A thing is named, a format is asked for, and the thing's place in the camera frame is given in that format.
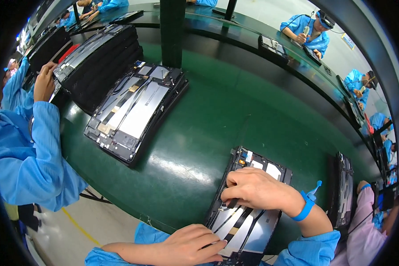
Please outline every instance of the hand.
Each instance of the hand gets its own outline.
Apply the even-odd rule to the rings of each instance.
[[[355,93],[355,95],[356,95],[356,97],[358,98],[358,99],[360,99],[360,98],[362,98],[362,93],[361,93],[361,91],[360,90],[357,90],[357,89],[354,89],[353,90],[353,93]]]
[[[358,185],[358,187],[357,187],[357,189],[356,189],[356,193],[357,193],[358,195],[359,195],[359,193],[360,193],[362,187],[365,186],[366,184],[369,184],[369,183],[366,182],[365,180],[362,180],[361,182],[359,182],[359,185]]]
[[[297,35],[297,37],[294,40],[299,44],[304,44],[306,42],[307,37],[310,37],[310,35],[306,36],[306,34],[300,33],[299,35]]]
[[[254,167],[229,172],[226,184],[228,188],[220,196],[223,202],[238,198],[239,205],[253,209],[280,209],[290,217],[297,216],[305,205],[297,190]]]
[[[34,102],[45,101],[48,102],[55,90],[55,83],[53,81],[53,70],[58,66],[54,62],[48,62],[37,76],[34,84]]]
[[[202,224],[191,224],[177,230],[164,242],[156,245],[154,257],[159,266],[184,266],[223,261],[217,254],[228,242],[220,240]]]
[[[96,11],[95,13],[91,14],[90,17],[87,19],[88,22],[92,21],[96,16],[99,15],[99,11]]]
[[[316,54],[316,56],[319,58],[319,60],[321,60],[321,58],[322,58],[321,52],[318,51],[318,49],[313,50],[313,52]]]

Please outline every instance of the worker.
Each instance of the worker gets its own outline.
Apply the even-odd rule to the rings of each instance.
[[[18,61],[16,61],[16,59],[12,58],[11,60],[9,60],[7,69],[10,70],[11,77],[13,75],[15,75],[16,71],[18,70],[18,68],[19,68],[19,64],[18,64]]]
[[[346,248],[341,248],[331,266],[369,265],[390,235],[394,221],[399,212],[399,196],[387,218],[383,220],[381,229],[375,228],[372,222],[374,192],[371,185],[361,181],[356,189],[358,193],[357,208],[349,226]]]
[[[352,93],[356,101],[358,101],[359,107],[365,110],[369,89],[377,89],[378,79],[372,70],[366,74],[362,74],[359,70],[353,69],[344,79],[344,84],[346,84],[348,90]]]
[[[217,0],[186,0],[186,3],[194,3],[197,6],[211,6],[217,5]]]
[[[391,153],[396,152],[396,148],[397,148],[396,142],[392,142],[391,140],[386,140],[385,142],[383,142],[383,147],[387,154],[388,166],[390,166]]]
[[[101,6],[95,6],[93,8],[94,13],[90,15],[87,21],[92,21],[97,15],[104,12],[108,12],[113,9],[122,8],[125,6],[128,6],[128,0],[103,0]]]
[[[387,116],[385,116],[382,113],[375,113],[369,118],[370,125],[374,128],[375,131],[377,131],[380,128],[382,128],[389,121],[391,121],[391,116],[387,117]],[[386,141],[386,135],[388,135],[391,130],[393,130],[393,124],[390,125],[383,132],[381,132],[381,139],[383,140],[383,142]],[[364,135],[368,135],[366,128],[362,129],[362,133]]]
[[[21,67],[6,82],[3,88],[3,100],[1,103],[3,109],[14,111],[19,105],[29,108],[33,104],[33,87],[29,92],[26,92],[22,88],[22,83],[24,82],[29,66],[28,59],[24,56]]]
[[[79,0],[77,1],[78,6],[80,7],[84,7],[83,8],[83,12],[80,16],[80,19],[84,19],[88,16],[90,16],[91,14],[93,14],[95,11],[93,10],[93,7],[95,5],[101,6],[102,5],[102,0]]]
[[[0,195],[8,204],[37,203],[58,211],[77,201],[87,187],[62,158],[59,109],[48,102],[56,66],[49,62],[41,68],[33,105],[0,110]]]
[[[61,16],[61,19],[64,20],[64,22],[61,20],[60,26],[65,27],[66,31],[69,29],[69,27],[76,23],[74,11],[65,10]]]
[[[334,258],[340,232],[333,230],[325,212],[305,194],[253,167],[230,172],[226,183],[228,188],[220,196],[226,204],[238,198],[239,205],[280,209],[297,221],[302,236],[282,250],[276,265],[328,265]],[[192,224],[168,235],[140,223],[134,243],[111,243],[93,248],[85,265],[197,265],[223,261],[218,252],[226,244],[226,240],[220,240],[201,224]]]
[[[281,23],[280,30],[298,44],[304,44],[322,59],[330,43],[326,31],[334,28],[335,22],[322,10],[316,12],[315,18],[314,20],[308,15],[292,16],[288,21]],[[307,35],[303,33],[305,27],[309,27]]]

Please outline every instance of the black pillar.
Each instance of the black pillar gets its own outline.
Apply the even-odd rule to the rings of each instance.
[[[74,8],[75,21],[77,22],[77,25],[80,26],[81,22],[80,17],[78,16],[77,4],[74,4],[72,7]]]
[[[228,8],[226,8],[225,19],[231,20],[234,14],[235,6],[237,5],[237,0],[229,0]]]
[[[186,0],[160,0],[162,64],[182,66],[182,37]]]

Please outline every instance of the blue lab coat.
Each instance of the blue lab coat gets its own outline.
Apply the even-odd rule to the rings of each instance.
[[[212,6],[215,7],[217,5],[217,0],[197,0],[195,2],[198,6]]]
[[[65,19],[61,18],[61,20],[59,21],[59,24],[56,24],[57,28],[63,27],[65,25]]]
[[[369,118],[369,122],[371,126],[374,128],[374,130],[379,130],[380,128],[383,127],[384,125],[384,119],[387,118],[384,114],[382,113],[375,113]],[[393,130],[393,124],[386,130],[384,130],[381,135],[387,135],[390,133],[390,131]],[[362,128],[362,134],[367,135],[368,134],[368,129],[366,127]]]
[[[86,187],[62,158],[55,105],[41,101],[30,108],[18,106],[15,112],[0,110],[0,195],[5,202],[38,203],[58,211],[76,202]]]
[[[60,24],[61,27],[62,27],[62,26],[65,26],[66,29],[68,30],[69,27],[71,27],[71,26],[74,25],[75,23],[76,23],[76,20],[75,20],[74,11],[70,11],[70,12],[69,12],[69,17],[68,17],[67,19],[65,19],[63,23],[62,23],[62,20],[61,20],[61,23],[59,23],[59,24]]]
[[[290,22],[292,22],[298,15],[292,16],[288,21],[282,22],[280,31],[285,28]],[[295,35],[299,35],[300,33],[303,33],[303,30],[306,26],[309,26],[309,33],[307,35],[311,35],[313,31],[313,23],[315,23],[315,20],[312,18],[309,18],[307,16],[300,16],[297,19],[293,21],[290,25],[288,25],[287,28],[291,29],[291,31]],[[306,39],[306,42],[304,45],[306,45],[309,49],[312,51],[314,49],[317,49],[321,54],[322,58],[324,58],[325,51],[328,48],[328,45],[330,43],[330,37],[328,34],[324,31],[322,32],[316,39],[312,40],[309,42],[309,38]]]
[[[136,244],[159,243],[169,236],[169,234],[141,222],[134,233],[134,242]],[[279,253],[274,266],[329,265],[330,260],[334,259],[334,250],[339,239],[340,232],[336,230],[314,237],[299,237],[298,240],[289,243],[288,248]],[[84,263],[86,266],[133,265],[124,261],[117,253],[105,252],[101,248],[93,248]],[[212,266],[211,263],[200,265]],[[266,262],[260,262],[260,266],[268,265]]]
[[[2,109],[14,111],[18,105],[29,108],[29,105],[33,104],[33,87],[29,92],[26,92],[22,88],[22,83],[24,82],[24,78],[27,74],[29,66],[30,64],[28,63],[28,59],[24,56],[22,58],[21,66],[7,81],[5,87],[3,88],[3,99],[1,102]]]
[[[391,140],[386,140],[385,142],[383,142],[383,147],[387,153],[387,161],[388,163],[390,163],[391,161],[391,146],[392,146],[393,142]]]
[[[353,90],[357,89],[358,91],[360,91],[360,89],[363,86],[362,83],[362,76],[364,76],[364,74],[362,74],[361,72],[359,72],[359,70],[357,69],[353,69],[344,79],[344,83],[346,84],[347,88],[349,89],[349,91],[353,94],[353,97],[358,101],[361,102],[363,104],[363,109],[365,110],[366,108],[366,101],[368,100],[368,95],[369,95],[369,89],[365,88],[365,91],[362,93],[362,98],[358,99],[355,95],[355,93],[353,93]]]
[[[113,8],[128,6],[128,0],[103,0],[101,6],[98,7],[99,13],[109,11]]]

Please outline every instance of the blue sleeve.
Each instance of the blue sleeve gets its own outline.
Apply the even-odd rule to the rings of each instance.
[[[42,202],[61,193],[64,167],[62,163],[59,110],[47,102],[33,106],[32,138],[36,156],[24,160],[0,158],[0,193],[13,205]]]
[[[369,95],[369,89],[365,88],[365,91],[362,93],[362,98],[358,100],[358,102],[363,104],[363,109],[365,110],[366,108],[366,101],[368,100],[368,95]]]
[[[300,16],[294,20],[294,18],[296,18],[297,16],[298,15],[292,16],[288,21],[282,22],[280,26],[280,31],[282,31],[282,29],[285,28],[285,26],[287,26],[288,24],[290,24],[290,22],[292,22],[290,25],[288,25],[287,28],[291,29],[291,31],[294,32],[298,28],[300,21],[302,19],[302,16]]]
[[[212,6],[215,7],[217,5],[217,0],[197,0],[195,2],[198,6]]]
[[[353,81],[355,81],[355,69],[353,69],[349,74],[347,74],[346,78],[344,79],[344,83],[346,84],[349,91],[352,93],[353,90],[355,89],[354,83],[351,83]]]
[[[379,130],[384,123],[385,115],[382,113],[375,113],[373,116],[370,117],[369,121],[371,122],[371,126],[375,130]]]
[[[327,51],[327,48],[328,48],[329,44],[330,44],[330,41],[328,39],[328,41],[325,42],[325,46],[323,46],[320,49],[318,49],[318,51],[322,54],[321,59],[324,58],[325,52]]]
[[[111,0],[108,4],[103,3],[99,8],[99,13],[109,11],[112,8],[128,6],[128,0]]]
[[[126,266],[135,265],[123,260],[120,255],[114,252],[106,252],[101,248],[93,248],[84,260],[85,266]]]
[[[59,21],[59,25],[57,25],[58,28],[65,26],[65,19],[61,19]]]
[[[5,87],[3,88],[3,109],[13,111],[16,107],[17,99],[19,94],[24,93],[22,89],[22,83],[24,82],[25,75],[27,74],[28,59],[26,56],[22,58],[21,66],[16,71],[16,73],[7,81]]]
[[[329,265],[339,239],[340,232],[336,230],[314,237],[300,237],[279,253],[274,266]]]
[[[65,19],[64,26],[68,28],[69,26],[72,26],[74,24],[75,24],[75,13],[71,11],[69,12],[69,18]]]
[[[23,116],[26,120],[29,120],[33,115],[33,105],[34,105],[34,94],[33,90],[30,90],[30,92],[27,93],[24,102],[15,108],[15,113]]]

